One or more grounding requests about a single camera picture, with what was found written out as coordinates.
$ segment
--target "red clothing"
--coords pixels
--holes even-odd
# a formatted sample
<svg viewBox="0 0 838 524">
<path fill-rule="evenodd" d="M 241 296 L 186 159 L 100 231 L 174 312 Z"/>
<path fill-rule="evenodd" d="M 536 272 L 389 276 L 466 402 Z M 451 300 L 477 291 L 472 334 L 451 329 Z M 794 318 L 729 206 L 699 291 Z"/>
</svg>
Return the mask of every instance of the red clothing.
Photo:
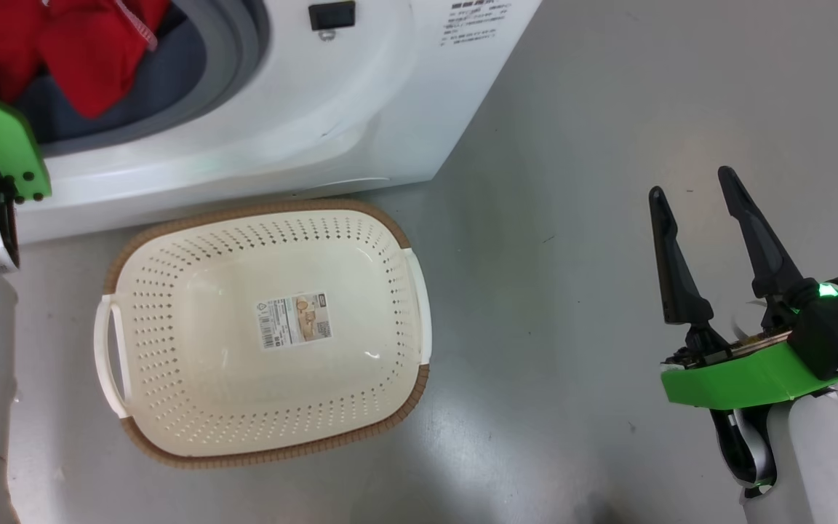
<svg viewBox="0 0 838 524">
<path fill-rule="evenodd" d="M 156 30 L 169 0 L 124 0 Z M 0 0 L 0 99 L 11 103 L 46 66 L 73 108 L 94 117 L 125 96 L 148 41 L 116 0 Z"/>
</svg>

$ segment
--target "plastic laundry basket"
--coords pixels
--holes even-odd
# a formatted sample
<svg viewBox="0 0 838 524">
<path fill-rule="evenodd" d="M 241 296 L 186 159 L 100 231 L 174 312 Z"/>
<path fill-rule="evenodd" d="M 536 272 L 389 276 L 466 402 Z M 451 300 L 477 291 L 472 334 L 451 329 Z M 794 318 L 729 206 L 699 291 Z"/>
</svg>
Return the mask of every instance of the plastic laundry basket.
<svg viewBox="0 0 838 524">
<path fill-rule="evenodd" d="M 94 346 L 134 443 L 164 464 L 209 468 L 398 424 L 425 390 L 432 334 L 402 230 L 362 202 L 312 200 L 137 235 L 109 269 Z"/>
</svg>

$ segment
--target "white basket handle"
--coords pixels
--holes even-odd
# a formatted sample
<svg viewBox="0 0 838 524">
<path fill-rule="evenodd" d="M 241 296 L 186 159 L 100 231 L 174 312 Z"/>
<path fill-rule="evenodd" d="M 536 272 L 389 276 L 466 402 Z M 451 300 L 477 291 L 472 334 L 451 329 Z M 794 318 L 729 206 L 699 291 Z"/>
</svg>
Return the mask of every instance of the white basket handle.
<svg viewBox="0 0 838 524">
<path fill-rule="evenodd" d="M 109 402 L 112 411 L 116 412 L 119 418 L 127 418 L 129 412 L 125 408 L 125 398 L 119 394 L 116 379 L 112 375 L 112 361 L 109 360 L 109 315 L 116 321 L 116 341 L 119 345 L 119 360 L 122 362 L 122 378 L 126 378 L 127 375 L 121 309 L 112 302 L 112 295 L 103 295 L 99 308 L 96 308 L 96 325 L 92 337 L 92 347 L 96 354 L 96 374 L 99 375 L 99 384 L 103 386 L 105 400 Z M 124 382 L 124 386 L 127 390 L 127 381 Z"/>
<path fill-rule="evenodd" d="M 422 364 L 428 364 L 429 358 L 432 358 L 432 312 L 428 304 L 426 278 L 422 275 L 419 259 L 412 252 L 412 248 L 404 249 L 403 253 L 406 255 L 406 262 L 410 265 L 412 284 L 415 286 L 416 292 L 416 302 L 419 303 L 419 321 L 422 322 Z"/>
</svg>

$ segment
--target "basket rim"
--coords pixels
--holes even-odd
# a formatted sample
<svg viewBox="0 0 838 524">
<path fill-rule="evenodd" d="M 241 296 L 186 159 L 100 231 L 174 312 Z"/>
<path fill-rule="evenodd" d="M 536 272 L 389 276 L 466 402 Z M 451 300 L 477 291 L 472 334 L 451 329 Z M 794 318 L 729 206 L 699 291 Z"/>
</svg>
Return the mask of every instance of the basket rim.
<svg viewBox="0 0 838 524">
<path fill-rule="evenodd" d="M 351 444 L 368 437 L 375 437 L 375 435 L 382 434 L 399 424 L 399 422 L 406 420 L 407 415 L 419 404 L 419 400 L 426 390 L 426 382 L 428 382 L 428 364 L 423 364 L 419 366 L 419 373 L 416 375 L 416 384 L 413 386 L 409 397 L 406 398 L 406 402 L 403 402 L 403 405 L 400 405 L 399 409 L 396 409 L 389 417 L 356 430 L 337 434 L 334 437 L 325 437 L 311 442 L 303 442 L 303 444 L 285 445 L 283 448 L 274 448 L 273 450 L 250 451 L 249 453 L 232 455 L 209 455 L 207 457 L 176 455 L 162 450 L 162 448 L 157 447 L 157 444 L 150 441 L 140 431 L 140 428 L 137 427 L 137 422 L 134 421 L 134 417 L 121 418 L 120 422 L 122 429 L 129 435 L 135 447 L 139 448 L 148 457 L 153 458 L 154 461 L 160 462 L 160 464 L 179 469 L 249 467 L 253 464 L 282 461 L 294 457 L 302 457 L 302 455 L 310 455 L 319 451 L 333 450 L 333 448 L 338 448 L 340 445 Z"/>
<path fill-rule="evenodd" d="M 233 220 L 236 218 L 248 218 L 249 216 L 259 215 L 275 215 L 275 213 L 293 213 L 298 211 L 354 211 L 357 213 L 364 213 L 364 215 L 372 216 L 382 223 L 393 237 L 399 243 L 402 249 L 410 248 L 410 242 L 406 238 L 406 234 L 399 228 L 396 222 L 386 215 L 382 210 L 375 206 L 369 205 L 366 202 L 353 199 L 318 199 L 318 200 L 298 200 L 298 202 L 272 202 L 265 205 L 253 205 L 226 211 L 217 211 L 212 213 L 205 213 L 205 215 L 197 215 L 192 218 L 184 218 L 174 220 L 173 222 L 161 223 L 159 226 L 146 229 L 137 233 L 131 239 L 116 259 L 109 266 L 105 276 L 105 283 L 103 285 L 103 295 L 114 295 L 117 285 L 119 285 L 119 277 L 121 277 L 122 269 L 131 258 L 131 255 L 146 245 L 147 242 L 153 241 L 164 235 L 184 231 L 186 229 L 199 228 L 200 226 L 207 226 L 210 223 L 224 222 L 226 220 Z"/>
</svg>

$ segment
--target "floor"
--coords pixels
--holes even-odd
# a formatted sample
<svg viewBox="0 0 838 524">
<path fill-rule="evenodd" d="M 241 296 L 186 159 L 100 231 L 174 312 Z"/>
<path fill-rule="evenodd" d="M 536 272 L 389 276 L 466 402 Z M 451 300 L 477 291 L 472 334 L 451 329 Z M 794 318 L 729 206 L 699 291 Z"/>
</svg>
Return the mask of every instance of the floor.
<svg viewBox="0 0 838 524">
<path fill-rule="evenodd" d="M 430 183 L 359 195 L 423 264 L 435 352 L 382 437 L 186 472 L 102 398 L 92 315 L 136 230 L 28 246 L 11 279 L 9 479 L 25 524 L 738 524 L 704 412 L 670 405 L 646 195 L 664 186 L 726 335 L 751 269 L 722 204 L 738 169 L 805 274 L 838 275 L 838 3 L 546 0 Z"/>
</svg>

